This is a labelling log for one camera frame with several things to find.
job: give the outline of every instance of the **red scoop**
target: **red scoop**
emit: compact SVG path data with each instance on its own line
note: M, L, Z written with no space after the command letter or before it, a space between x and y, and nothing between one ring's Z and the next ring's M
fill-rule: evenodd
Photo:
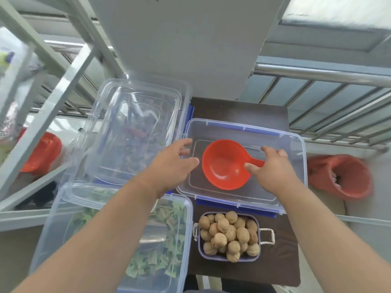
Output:
M250 179L246 162L262 167L265 162L252 158L239 143L231 140L218 140L211 143L202 155L202 170L214 186L223 190L242 187Z

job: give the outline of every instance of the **dark brown table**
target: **dark brown table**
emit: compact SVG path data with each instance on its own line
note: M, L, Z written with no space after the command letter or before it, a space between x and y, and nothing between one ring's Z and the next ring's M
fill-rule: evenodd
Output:
M191 104L194 106L194 118L230 121L285 131L289 129L288 112L282 106L205 98L192 98ZM195 200L193 200L193 207L194 221L198 221L204 212L226 211L196 205ZM275 245L261 246L261 254L256 261L236 264L210 261L200 255L197 242L192 240L188 274L253 283L299 286L298 244L288 217L277 215L275 219L263 216L256 216L256 218L261 228L272 228L276 235ZM262 240L269 241L268 237L268 232L262 234Z

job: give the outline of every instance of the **transparent lid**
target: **transparent lid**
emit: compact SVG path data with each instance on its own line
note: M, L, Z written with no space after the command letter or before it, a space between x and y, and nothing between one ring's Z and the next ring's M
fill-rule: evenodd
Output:
M30 272L99 211L61 199L53 204L34 253ZM165 195L151 212L139 246L130 261L119 291L182 292L192 238L193 205L181 195Z
M193 118L187 123L183 137L193 139L189 156L198 157L200 165L177 187L181 194L238 207L285 213L283 206L274 194L261 187L254 177L251 177L243 187L234 190L221 190L208 181L202 170L202 155L210 143L220 139L230 139L240 143L251 157L260 160L266 160L265 153L260 150L261 146L284 149L288 153L289 161L292 163L296 175L307 185L304 140L294 133Z
M172 142L180 106L181 94L175 89L129 80L106 81L63 178L63 183L72 184L65 199L102 207L108 198L91 195L89 187L120 187L147 167Z

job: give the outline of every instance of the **floor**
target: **floor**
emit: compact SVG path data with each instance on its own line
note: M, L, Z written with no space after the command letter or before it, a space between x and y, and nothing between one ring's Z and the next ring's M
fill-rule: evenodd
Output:
M345 214L344 202L324 191L312 189L315 194L335 213ZM9 293L26 276L42 226L14 231L0 232L0 291ZM299 249L301 285L298 288L274 286L277 293L322 293L308 263ZM218 278L197 276L199 288L222 289Z

